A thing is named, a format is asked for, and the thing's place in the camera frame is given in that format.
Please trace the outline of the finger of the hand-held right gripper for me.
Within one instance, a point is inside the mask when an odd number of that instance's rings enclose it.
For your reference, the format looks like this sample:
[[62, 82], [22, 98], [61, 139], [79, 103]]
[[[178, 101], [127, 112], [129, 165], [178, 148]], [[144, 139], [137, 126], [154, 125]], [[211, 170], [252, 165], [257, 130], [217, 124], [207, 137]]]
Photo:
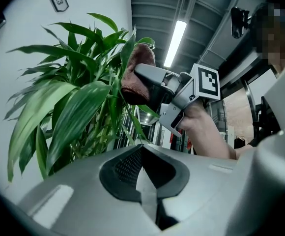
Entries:
[[134, 72], [154, 85], [160, 85], [167, 74], [165, 69], [143, 63], [136, 65]]
[[171, 95], [163, 88], [152, 86], [150, 89], [150, 101], [148, 106], [151, 110], [159, 110], [162, 103], [168, 104], [171, 101]]

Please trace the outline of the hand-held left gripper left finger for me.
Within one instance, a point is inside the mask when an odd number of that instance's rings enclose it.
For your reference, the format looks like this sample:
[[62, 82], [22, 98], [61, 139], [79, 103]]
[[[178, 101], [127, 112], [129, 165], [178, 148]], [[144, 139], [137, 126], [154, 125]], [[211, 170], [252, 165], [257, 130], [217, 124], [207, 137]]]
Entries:
[[60, 236], [159, 234], [139, 203], [115, 198], [99, 179], [104, 163], [133, 148], [76, 160], [32, 188], [18, 207], [48, 233]]

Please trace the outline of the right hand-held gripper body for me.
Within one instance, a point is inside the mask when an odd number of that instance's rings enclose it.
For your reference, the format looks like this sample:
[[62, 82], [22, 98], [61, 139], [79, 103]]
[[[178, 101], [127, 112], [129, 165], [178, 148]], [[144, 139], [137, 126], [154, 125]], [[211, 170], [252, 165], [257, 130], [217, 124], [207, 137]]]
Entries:
[[190, 104], [198, 99], [204, 103], [221, 99], [218, 71], [196, 63], [190, 73], [172, 73], [167, 89], [173, 92], [172, 101], [161, 104], [159, 123], [177, 137], [181, 134], [176, 128]]

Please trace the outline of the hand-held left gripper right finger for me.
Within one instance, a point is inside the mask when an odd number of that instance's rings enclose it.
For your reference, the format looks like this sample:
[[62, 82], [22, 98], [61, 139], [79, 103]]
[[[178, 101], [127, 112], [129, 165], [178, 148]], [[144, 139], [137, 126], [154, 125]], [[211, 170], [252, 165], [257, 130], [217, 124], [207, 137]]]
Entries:
[[190, 175], [162, 201], [170, 226], [161, 230], [146, 217], [144, 236], [285, 236], [285, 132], [237, 161], [150, 150], [182, 162]]

